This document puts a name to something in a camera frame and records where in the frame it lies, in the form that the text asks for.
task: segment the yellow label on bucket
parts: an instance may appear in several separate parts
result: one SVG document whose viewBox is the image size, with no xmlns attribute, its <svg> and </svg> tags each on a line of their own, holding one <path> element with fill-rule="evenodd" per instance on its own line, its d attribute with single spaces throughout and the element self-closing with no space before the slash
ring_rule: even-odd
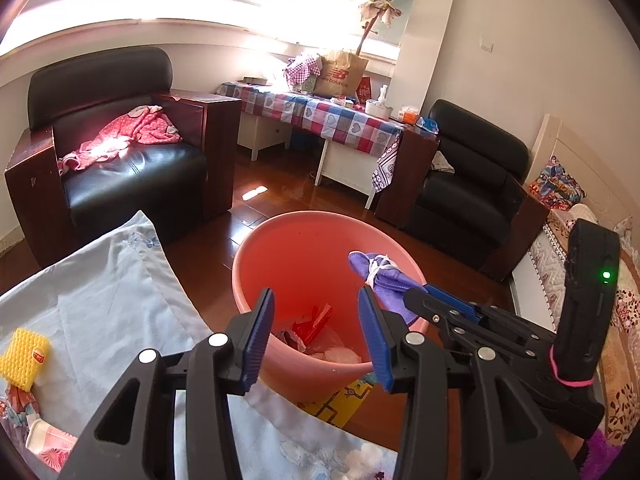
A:
<svg viewBox="0 0 640 480">
<path fill-rule="evenodd" d="M 359 379 L 335 392 L 324 402 L 298 403 L 298 407 L 336 428 L 343 428 L 372 389 L 371 383 Z"/>
</svg>

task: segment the wall switch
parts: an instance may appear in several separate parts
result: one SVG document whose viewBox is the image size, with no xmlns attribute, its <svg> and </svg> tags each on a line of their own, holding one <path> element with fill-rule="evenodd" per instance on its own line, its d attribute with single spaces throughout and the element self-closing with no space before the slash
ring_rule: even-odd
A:
<svg viewBox="0 0 640 480">
<path fill-rule="evenodd" d="M 482 50 L 486 50 L 487 52 L 492 52 L 494 50 L 494 44 L 484 36 L 480 36 L 480 48 Z"/>
</svg>

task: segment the pink blanket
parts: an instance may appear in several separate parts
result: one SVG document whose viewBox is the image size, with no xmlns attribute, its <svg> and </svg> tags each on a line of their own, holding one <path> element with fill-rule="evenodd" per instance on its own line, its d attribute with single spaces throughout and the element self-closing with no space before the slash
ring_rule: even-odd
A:
<svg viewBox="0 0 640 480">
<path fill-rule="evenodd" d="M 162 113 L 160 106 L 139 106 L 107 124 L 94 140 L 88 140 L 74 152 L 58 159 L 60 175 L 69 170 L 81 171 L 94 162 L 124 156 L 132 142 L 168 144 L 180 142 L 178 129 Z"/>
</svg>

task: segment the pink rubber band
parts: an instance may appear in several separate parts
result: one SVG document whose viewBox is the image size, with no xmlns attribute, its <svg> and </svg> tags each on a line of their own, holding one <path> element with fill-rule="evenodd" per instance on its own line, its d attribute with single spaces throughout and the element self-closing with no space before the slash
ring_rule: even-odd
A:
<svg viewBox="0 0 640 480">
<path fill-rule="evenodd" d="M 570 386 L 571 388 L 582 388 L 584 386 L 591 386 L 593 384 L 593 377 L 587 381 L 565 381 L 558 377 L 558 365 L 556 365 L 556 362 L 554 361 L 553 345 L 551 345 L 551 348 L 549 349 L 549 359 L 551 360 L 551 369 L 554 371 L 556 380 L 558 380 L 559 383 L 564 384 L 564 386 Z"/>
</svg>

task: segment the bed headboard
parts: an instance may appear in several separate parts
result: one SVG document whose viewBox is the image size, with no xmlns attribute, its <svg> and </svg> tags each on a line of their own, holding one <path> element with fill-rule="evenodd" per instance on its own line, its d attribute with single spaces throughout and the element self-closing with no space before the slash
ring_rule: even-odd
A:
<svg viewBox="0 0 640 480">
<path fill-rule="evenodd" d="M 615 227 L 628 216 L 634 218 L 633 243 L 640 248 L 640 206 L 578 135 L 562 120 L 547 114 L 531 150 L 531 166 L 525 180 L 528 186 L 555 155 L 567 172 L 578 181 L 587 197 L 583 200 L 607 228 Z"/>
</svg>

